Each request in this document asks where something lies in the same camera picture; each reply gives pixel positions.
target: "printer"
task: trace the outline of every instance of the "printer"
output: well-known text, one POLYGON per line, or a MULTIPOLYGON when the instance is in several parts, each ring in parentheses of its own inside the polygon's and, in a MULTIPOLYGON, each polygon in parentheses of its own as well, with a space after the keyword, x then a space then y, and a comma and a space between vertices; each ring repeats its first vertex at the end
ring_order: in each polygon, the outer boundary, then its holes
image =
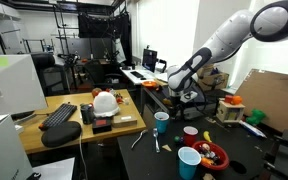
POLYGON ((33 174, 10 115, 0 116, 0 179, 23 180, 33 174))

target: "teal cup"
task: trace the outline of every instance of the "teal cup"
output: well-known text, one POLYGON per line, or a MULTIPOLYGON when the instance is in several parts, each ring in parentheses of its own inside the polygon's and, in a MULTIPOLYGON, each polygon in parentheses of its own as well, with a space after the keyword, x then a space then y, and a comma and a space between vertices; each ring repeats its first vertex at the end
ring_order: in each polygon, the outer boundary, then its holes
POLYGON ((156 120, 156 129, 158 133, 165 133, 169 121, 169 115, 165 112, 157 112, 154 114, 156 120))
POLYGON ((191 147, 182 147, 178 150, 179 172, 183 179, 193 179, 197 165, 201 162, 200 154, 191 147))

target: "chair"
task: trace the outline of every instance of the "chair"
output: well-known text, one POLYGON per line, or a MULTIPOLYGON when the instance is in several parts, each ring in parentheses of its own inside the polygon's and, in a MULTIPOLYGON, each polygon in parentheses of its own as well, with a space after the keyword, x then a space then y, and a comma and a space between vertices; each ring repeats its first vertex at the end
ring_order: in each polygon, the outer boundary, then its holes
POLYGON ((93 88, 113 88, 125 89, 126 84, 121 83, 123 76, 117 73, 105 74, 103 66, 99 60, 91 60, 84 65, 88 78, 90 79, 93 88))
POLYGON ((65 68, 55 64, 52 54, 33 53, 31 56, 45 96, 70 93, 65 68))

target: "banana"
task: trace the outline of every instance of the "banana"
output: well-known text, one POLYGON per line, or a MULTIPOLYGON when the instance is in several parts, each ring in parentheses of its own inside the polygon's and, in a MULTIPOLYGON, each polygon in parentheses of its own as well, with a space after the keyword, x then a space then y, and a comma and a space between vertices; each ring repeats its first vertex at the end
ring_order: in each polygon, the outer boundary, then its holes
POLYGON ((203 133, 204 139, 208 142, 212 142, 210 138, 210 133, 208 131, 204 131, 203 133))

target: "white helmet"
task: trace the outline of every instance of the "white helmet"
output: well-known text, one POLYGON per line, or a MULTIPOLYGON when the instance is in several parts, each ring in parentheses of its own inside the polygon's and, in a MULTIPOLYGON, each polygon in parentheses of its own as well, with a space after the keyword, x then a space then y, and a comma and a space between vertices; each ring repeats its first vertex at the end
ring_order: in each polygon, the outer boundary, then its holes
POLYGON ((115 97, 106 91, 100 92, 95 97, 93 105, 96 117, 110 117, 120 111, 115 97))

